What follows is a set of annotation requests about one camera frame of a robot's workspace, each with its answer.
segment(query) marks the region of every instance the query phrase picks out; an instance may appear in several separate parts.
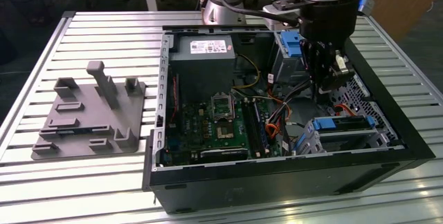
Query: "aluminum extrusion table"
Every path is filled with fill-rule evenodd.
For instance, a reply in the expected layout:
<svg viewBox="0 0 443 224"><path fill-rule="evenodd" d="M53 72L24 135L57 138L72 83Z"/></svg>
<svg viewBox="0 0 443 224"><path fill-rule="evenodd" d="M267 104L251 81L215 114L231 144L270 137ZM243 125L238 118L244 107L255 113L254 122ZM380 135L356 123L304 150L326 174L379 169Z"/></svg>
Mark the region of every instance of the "aluminum extrusion table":
<svg viewBox="0 0 443 224"><path fill-rule="evenodd" d="M263 21L248 18L250 24ZM386 223L442 221L443 97L372 18L359 18L352 41L400 105L436 159L364 192L167 215L142 192L146 138L154 124L162 26L202 24L200 13L77 12L61 19L0 128L0 223ZM115 82L138 76L148 85L135 154L33 161L56 98L59 77L93 79L88 61L105 64Z"/></svg>

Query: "yellow wire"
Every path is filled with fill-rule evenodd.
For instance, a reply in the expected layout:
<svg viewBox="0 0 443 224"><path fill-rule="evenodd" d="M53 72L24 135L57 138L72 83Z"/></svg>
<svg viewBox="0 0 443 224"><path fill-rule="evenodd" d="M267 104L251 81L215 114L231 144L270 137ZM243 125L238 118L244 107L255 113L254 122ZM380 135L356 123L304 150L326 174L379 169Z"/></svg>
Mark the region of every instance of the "yellow wire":
<svg viewBox="0 0 443 224"><path fill-rule="evenodd" d="M258 83L258 81L260 80L260 70L258 69L258 67L256 67L256 65L255 65L255 63L251 61L251 59L250 58L247 58L247 56L246 55L243 55L243 54L238 54L238 56L240 56L240 57L243 57L244 59L247 59L248 60L248 62L252 64L252 66L255 67L255 70L256 70L256 79L255 79L255 82L254 83L251 83L250 85L243 85L243 86L234 86L232 88L238 88L238 89L242 89L242 88L248 88L248 87L252 87L256 83Z"/></svg>

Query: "robotic arm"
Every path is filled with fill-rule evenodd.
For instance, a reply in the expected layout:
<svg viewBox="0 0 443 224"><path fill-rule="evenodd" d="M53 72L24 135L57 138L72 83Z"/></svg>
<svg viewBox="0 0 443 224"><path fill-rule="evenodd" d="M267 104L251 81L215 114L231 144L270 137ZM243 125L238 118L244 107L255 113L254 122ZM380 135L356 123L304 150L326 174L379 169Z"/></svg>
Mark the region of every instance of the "robotic arm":
<svg viewBox="0 0 443 224"><path fill-rule="evenodd" d="M272 30L299 27L312 91L322 94L339 88L355 73L344 41L355 30L360 0L278 0L263 11L244 9L242 2L208 0L206 24L246 24L244 15L252 15L266 18Z"/></svg>

